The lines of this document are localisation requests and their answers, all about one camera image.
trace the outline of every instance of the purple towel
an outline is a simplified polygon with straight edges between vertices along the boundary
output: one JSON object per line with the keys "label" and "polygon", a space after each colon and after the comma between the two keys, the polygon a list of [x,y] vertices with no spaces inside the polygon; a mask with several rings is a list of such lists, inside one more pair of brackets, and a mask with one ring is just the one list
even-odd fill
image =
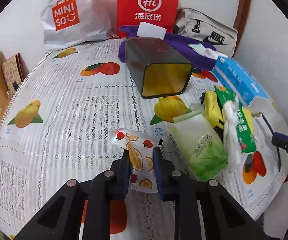
{"label": "purple towel", "polygon": [[[121,26],[120,30],[128,34],[129,37],[135,37],[138,26],[130,25],[130,26]],[[166,33],[164,41],[167,42],[170,46],[176,49],[180,54],[182,54],[186,59],[188,59],[194,68],[212,70],[216,60],[203,57],[195,52],[192,48],[188,47],[188,44],[199,44],[201,43],[205,48],[211,48],[212,50],[217,51],[217,49],[210,43],[197,41],[192,38],[188,38],[185,36],[181,36],[173,33]],[[125,41],[123,41],[120,45],[118,51],[118,58],[121,62],[125,63]]]}

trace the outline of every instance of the silver screw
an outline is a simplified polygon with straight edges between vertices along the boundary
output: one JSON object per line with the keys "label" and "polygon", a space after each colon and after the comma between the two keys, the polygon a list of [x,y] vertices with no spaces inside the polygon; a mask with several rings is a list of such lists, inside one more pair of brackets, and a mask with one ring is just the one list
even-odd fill
{"label": "silver screw", "polygon": [[216,187],[218,185],[218,181],[216,179],[211,179],[209,182],[210,186]]}
{"label": "silver screw", "polygon": [[175,170],[175,171],[172,171],[172,175],[174,177],[180,177],[182,175],[182,173],[180,171]]}
{"label": "silver screw", "polygon": [[105,177],[112,177],[114,175],[114,171],[108,170],[104,172]]}
{"label": "silver screw", "polygon": [[76,185],[76,180],[75,179],[70,179],[68,182],[67,182],[67,185],[69,187],[73,187]]}

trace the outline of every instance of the blue box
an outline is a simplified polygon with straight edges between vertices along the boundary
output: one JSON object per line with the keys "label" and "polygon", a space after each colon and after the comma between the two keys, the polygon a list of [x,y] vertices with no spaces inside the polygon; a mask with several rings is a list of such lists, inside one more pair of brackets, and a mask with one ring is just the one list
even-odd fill
{"label": "blue box", "polygon": [[231,88],[238,95],[252,114],[262,111],[269,101],[261,85],[235,60],[218,57],[213,73],[225,87]]}

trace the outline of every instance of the white circle logo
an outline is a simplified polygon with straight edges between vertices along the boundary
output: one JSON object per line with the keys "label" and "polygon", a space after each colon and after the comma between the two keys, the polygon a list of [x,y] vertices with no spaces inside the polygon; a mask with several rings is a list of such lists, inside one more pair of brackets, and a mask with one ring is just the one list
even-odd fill
{"label": "white circle logo", "polygon": [[144,11],[153,12],[161,7],[162,0],[137,0],[137,3]]}

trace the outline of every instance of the table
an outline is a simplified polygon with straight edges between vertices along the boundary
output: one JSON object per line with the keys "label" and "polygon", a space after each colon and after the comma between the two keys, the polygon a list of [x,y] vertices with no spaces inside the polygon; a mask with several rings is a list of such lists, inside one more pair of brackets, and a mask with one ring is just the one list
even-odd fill
{"label": "table", "polygon": [[[125,64],[118,60],[122,40],[91,42],[75,46],[73,54],[46,54],[22,83],[0,126],[0,229],[16,235],[46,201],[69,179],[93,179],[121,158],[123,149],[108,141],[108,133],[128,128],[164,139],[164,158],[187,172],[167,122],[152,122],[159,99],[143,100]],[[98,63],[113,62],[111,70],[99,72]],[[92,75],[83,76],[83,70]],[[221,85],[216,79],[192,76],[179,95],[187,107],[200,102],[205,90]],[[27,115],[13,120],[26,109]],[[287,125],[272,102],[263,111],[274,130],[288,134]],[[39,114],[25,123],[30,114]],[[221,171],[216,179],[254,218],[273,200],[288,173],[288,155],[281,150],[278,172],[276,149],[262,118],[255,118],[255,141],[267,173],[248,185],[242,165],[234,172]],[[245,162],[247,154],[242,154]],[[174,203],[163,203],[157,194],[130,191],[125,200],[127,228],[111,239],[172,239]]]}

